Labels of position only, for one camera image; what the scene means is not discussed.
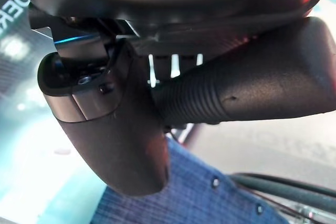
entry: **blue light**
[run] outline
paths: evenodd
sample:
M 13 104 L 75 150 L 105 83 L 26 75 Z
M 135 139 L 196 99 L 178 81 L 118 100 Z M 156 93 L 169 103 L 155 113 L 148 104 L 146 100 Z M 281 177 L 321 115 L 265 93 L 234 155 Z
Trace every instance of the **blue light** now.
M 54 44 L 65 43 L 65 42 L 69 42 L 69 41 L 73 41 L 73 40 L 77 40 L 77 39 L 84 39 L 84 38 L 91 37 L 91 36 L 92 36 L 92 35 L 85 35 L 85 36 L 79 36 L 79 37 L 72 37 L 72 38 L 68 38 L 68 39 L 63 39 L 63 40 L 55 41 Z

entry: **black plastic housing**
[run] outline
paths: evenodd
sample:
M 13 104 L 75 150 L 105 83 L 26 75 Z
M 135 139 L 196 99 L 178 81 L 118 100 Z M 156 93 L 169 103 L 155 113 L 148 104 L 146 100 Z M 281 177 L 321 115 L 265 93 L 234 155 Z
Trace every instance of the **black plastic housing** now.
M 336 110 L 336 45 L 305 18 L 152 92 L 166 125 L 297 118 Z
M 86 163 L 119 193 L 160 191 L 169 175 L 166 140 L 132 48 L 120 41 L 104 73 L 82 85 L 57 80 L 50 57 L 39 67 L 39 86 Z

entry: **person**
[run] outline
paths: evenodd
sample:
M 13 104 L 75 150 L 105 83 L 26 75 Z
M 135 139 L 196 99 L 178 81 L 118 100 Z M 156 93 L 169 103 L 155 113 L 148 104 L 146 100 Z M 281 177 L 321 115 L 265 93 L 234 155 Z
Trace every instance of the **person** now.
M 91 224 L 286 224 L 266 202 L 189 153 L 172 139 L 167 186 L 145 197 L 122 196 L 107 187 Z

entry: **blue denim shirt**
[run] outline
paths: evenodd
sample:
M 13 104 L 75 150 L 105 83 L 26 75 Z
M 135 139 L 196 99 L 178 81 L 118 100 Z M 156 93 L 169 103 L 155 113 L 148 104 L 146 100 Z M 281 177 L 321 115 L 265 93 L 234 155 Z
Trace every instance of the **blue denim shirt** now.
M 91 224 L 288 223 L 264 201 L 239 189 L 228 176 L 178 143 L 168 140 L 168 145 L 168 185 L 160 193 L 140 198 L 122 196 L 107 188 Z M 213 186 L 215 178 L 217 187 Z

